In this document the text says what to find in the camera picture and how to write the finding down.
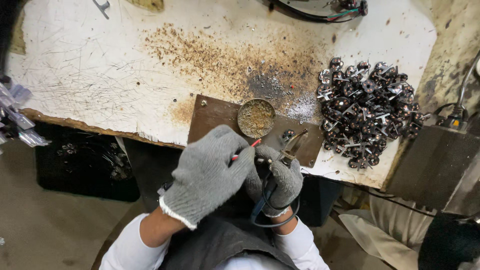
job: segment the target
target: person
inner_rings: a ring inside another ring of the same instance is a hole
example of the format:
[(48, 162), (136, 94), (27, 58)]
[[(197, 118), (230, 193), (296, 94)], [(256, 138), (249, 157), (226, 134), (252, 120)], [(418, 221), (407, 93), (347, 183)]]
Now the person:
[[(279, 152), (266, 146), (253, 148), (226, 125), (210, 131), (182, 152), (173, 171), (173, 185), (150, 214), (141, 214), (121, 232), (103, 256), (102, 270), (215, 269), (328, 270), (313, 242), (313, 234), (298, 217), (268, 231), (249, 221), (227, 221), (210, 214), (244, 185), (258, 200), (262, 192), (255, 155), (275, 160)], [(274, 161), (271, 170), (277, 189), (274, 208), (298, 196), (303, 177), (294, 160), (288, 168)], [(286, 221), (291, 207), (262, 209), (272, 223)]]

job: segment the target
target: white workbench surface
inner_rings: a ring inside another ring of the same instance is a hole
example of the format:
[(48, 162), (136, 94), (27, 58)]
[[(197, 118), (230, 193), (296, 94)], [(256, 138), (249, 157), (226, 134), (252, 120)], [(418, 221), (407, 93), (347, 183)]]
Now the white workbench surface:
[[(321, 10), (325, 2), (296, 6)], [(271, 85), (278, 80), (279, 92), (298, 84), (290, 89), (294, 95), (277, 93), (279, 113), (313, 114), (316, 101), (305, 100), (318, 86), (315, 74), (333, 56), (346, 66), (366, 59), (396, 64), (417, 87), (436, 40), (430, 11), (418, 1), (368, 0), (366, 17), (330, 25), (269, 12), (265, 3), (166, 0), (163, 12), (153, 13), (112, 0), (106, 20), (91, 0), (31, 0), (24, 8), (26, 55), (11, 54), (9, 73), (34, 93), (25, 108), (186, 145), (191, 93), (233, 102), (267, 96), (252, 90), (249, 66), (298, 70), (303, 77), (307, 68), (307, 83), (296, 74), (274, 73), (268, 80)], [(299, 97), (300, 104), (294, 102)], [(379, 165), (359, 172), (347, 167), (348, 159), (322, 149), (307, 171), (381, 187), (397, 146), (389, 143)]]

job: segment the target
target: metal plate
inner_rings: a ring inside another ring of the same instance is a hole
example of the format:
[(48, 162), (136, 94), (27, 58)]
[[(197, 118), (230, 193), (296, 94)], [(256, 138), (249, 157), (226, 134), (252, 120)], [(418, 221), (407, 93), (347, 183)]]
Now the metal plate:
[[(249, 143), (253, 143), (255, 140), (244, 136), (237, 124), (237, 114), (240, 107), (239, 104), (197, 95), (190, 132), (188, 133), (188, 143), (199, 140), (220, 124), (228, 125)], [(311, 123), (300, 124), (298, 120), (277, 114), (274, 127), (267, 136), (262, 138), (262, 144), (280, 150), (283, 148), (280, 138), (287, 129), (292, 129), (297, 133), (304, 129), (309, 130), (307, 141), (300, 148), (297, 159), (300, 165), (312, 168), (324, 140), (320, 126)]]

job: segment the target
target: red wire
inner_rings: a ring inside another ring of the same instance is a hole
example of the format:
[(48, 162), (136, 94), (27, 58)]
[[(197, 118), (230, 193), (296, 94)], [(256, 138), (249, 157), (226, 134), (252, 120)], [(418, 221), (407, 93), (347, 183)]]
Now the red wire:
[[(251, 147), (254, 147), (255, 145), (259, 144), (261, 141), (262, 141), (261, 138), (256, 140), (254, 143), (252, 143)], [(236, 160), (237, 158), (238, 158), (238, 156), (232, 157), (232, 161)]]

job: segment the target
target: gray knit glove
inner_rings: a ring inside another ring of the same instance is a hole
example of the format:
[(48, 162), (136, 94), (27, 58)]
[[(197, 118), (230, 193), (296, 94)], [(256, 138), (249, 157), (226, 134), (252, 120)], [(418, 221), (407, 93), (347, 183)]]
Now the gray knit glove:
[[(280, 155), (280, 152), (273, 148), (259, 146), (255, 148), (255, 151), (259, 158), (264, 160), (274, 160), (271, 170), (278, 186), (270, 197), (270, 204), (277, 208), (290, 204), (299, 195), (303, 185), (303, 176), (300, 172), (299, 161), (293, 160), (289, 169), (281, 161), (275, 161), (278, 158), (278, 155)], [(256, 169), (248, 174), (245, 184), (248, 195), (250, 195), (252, 200), (257, 202), (262, 196), (262, 180), (258, 177)], [(265, 216), (274, 218), (286, 213), (287, 209), (278, 211), (265, 205), (262, 211)]]
[[(233, 155), (240, 151), (231, 162)], [(220, 125), (182, 152), (172, 172), (174, 182), (160, 197), (160, 207), (191, 230), (234, 195), (255, 168), (254, 148), (227, 125)]]

